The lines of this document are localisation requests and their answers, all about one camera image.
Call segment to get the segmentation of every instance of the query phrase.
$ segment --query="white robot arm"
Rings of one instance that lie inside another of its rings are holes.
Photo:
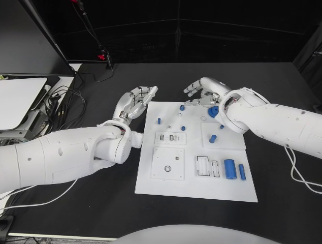
[[[219,105],[216,120],[243,134],[249,129],[263,139],[322,159],[322,115],[271,104],[252,89],[230,88],[212,78],[202,78],[184,90],[192,97],[203,88],[202,98],[187,105]]]
[[[125,93],[112,120],[97,127],[58,131],[30,142],[2,146],[0,193],[72,181],[122,164],[135,138],[128,124],[145,110],[156,92],[154,86]]]

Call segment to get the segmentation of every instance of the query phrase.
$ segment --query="white platform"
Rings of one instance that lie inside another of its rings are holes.
[[[19,127],[46,78],[0,80],[0,131]]]
[[[220,124],[207,114],[207,108],[189,106],[180,111],[181,104],[148,104],[135,193],[258,202],[243,135],[226,127],[220,129]],[[169,141],[166,144],[160,143],[160,132],[166,132],[161,134],[167,136],[186,133],[186,145],[183,139],[173,144]],[[217,139],[212,144],[209,140],[213,134]],[[156,156],[156,149],[160,148],[164,149],[163,153]],[[174,160],[176,154],[180,155],[179,160]],[[207,156],[210,164],[212,161],[219,162],[220,177],[213,177],[213,174],[197,175],[197,156]],[[226,179],[225,159],[235,159],[238,179]],[[248,180],[240,179],[239,164],[245,165]]]

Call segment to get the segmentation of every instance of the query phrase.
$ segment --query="blue cylinder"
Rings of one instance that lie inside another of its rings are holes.
[[[213,135],[213,136],[212,136],[212,138],[210,138],[210,143],[215,143],[216,138],[217,138],[217,136],[216,136],[216,135]]]
[[[225,160],[226,178],[236,179],[236,164],[233,159]]]
[[[239,172],[240,172],[240,179],[248,180],[243,164],[239,165]]]
[[[213,106],[209,110],[207,110],[209,115],[215,118],[216,115],[219,114],[219,106]]]

